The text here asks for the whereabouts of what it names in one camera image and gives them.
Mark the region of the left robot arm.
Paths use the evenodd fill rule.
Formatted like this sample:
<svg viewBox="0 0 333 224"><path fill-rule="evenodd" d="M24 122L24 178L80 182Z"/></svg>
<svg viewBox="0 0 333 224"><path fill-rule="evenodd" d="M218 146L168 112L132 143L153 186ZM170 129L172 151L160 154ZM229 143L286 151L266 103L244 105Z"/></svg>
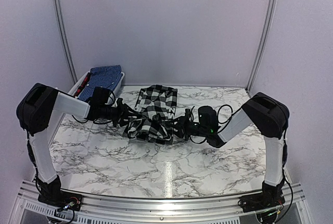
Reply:
<svg viewBox="0 0 333 224"><path fill-rule="evenodd" d="M16 115L27 134L28 155L35 169L39 201L60 206L79 197L62 191L60 177L50 155L48 128L56 114L73 115L87 121L102 119L118 126L138 117L139 113L102 87L96 87L87 102L41 83L36 83L26 94L16 109Z"/></svg>

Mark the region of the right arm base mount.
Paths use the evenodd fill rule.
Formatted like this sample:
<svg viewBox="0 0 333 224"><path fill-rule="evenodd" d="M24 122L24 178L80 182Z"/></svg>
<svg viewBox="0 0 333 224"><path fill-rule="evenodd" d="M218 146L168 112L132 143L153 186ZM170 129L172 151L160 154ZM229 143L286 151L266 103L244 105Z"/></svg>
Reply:
<svg viewBox="0 0 333 224"><path fill-rule="evenodd" d="M276 206L282 206L285 203L285 198L282 193L276 197L272 197L269 193L254 193L243 195L238 201L238 206L242 208L244 213L251 211L263 210Z"/></svg>

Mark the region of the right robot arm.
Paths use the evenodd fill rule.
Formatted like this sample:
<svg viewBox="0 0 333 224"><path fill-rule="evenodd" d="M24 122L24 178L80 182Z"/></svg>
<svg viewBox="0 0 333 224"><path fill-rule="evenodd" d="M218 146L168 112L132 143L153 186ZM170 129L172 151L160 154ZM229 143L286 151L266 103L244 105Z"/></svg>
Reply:
<svg viewBox="0 0 333 224"><path fill-rule="evenodd" d="M264 208L283 203L289 109L259 92L232 113L225 123L219 122L218 114L212 107L202 106L198 109L199 120L194 122L191 111L187 109L183 116L168 122L168 126L179 138L188 140L192 136L200 136L210 146L220 148L248 126L255 125L265 141L266 172L261 193L242 196L239 205L244 211L250 211L256 206Z"/></svg>

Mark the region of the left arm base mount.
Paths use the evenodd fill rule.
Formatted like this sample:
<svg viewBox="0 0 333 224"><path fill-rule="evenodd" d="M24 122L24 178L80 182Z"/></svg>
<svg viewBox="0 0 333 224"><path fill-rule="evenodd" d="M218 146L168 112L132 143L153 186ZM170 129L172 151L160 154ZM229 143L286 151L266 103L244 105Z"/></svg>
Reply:
<svg viewBox="0 0 333 224"><path fill-rule="evenodd" d="M73 209L74 211L79 211L81 209L82 199L83 199L83 195L81 195L81 194L70 193L70 192L65 192L65 191L61 192L61 196L60 196L59 200L50 200L49 198L46 198L45 196L42 196L41 194L38 196L39 202L58 207L62 210L69 209L69 207L65 208L65 206L69 205L70 203L74 203L74 205L71 206L71 209Z"/></svg>

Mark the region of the black white checked shirt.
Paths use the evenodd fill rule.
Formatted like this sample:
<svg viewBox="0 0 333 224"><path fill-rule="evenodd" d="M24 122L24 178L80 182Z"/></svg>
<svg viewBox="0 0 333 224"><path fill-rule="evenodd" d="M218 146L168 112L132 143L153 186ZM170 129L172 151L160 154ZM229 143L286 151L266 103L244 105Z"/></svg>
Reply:
<svg viewBox="0 0 333 224"><path fill-rule="evenodd" d="M172 144L173 129L166 125L177 108L176 88L152 85L139 92L134 111L137 117L129 119L123 136L151 143Z"/></svg>

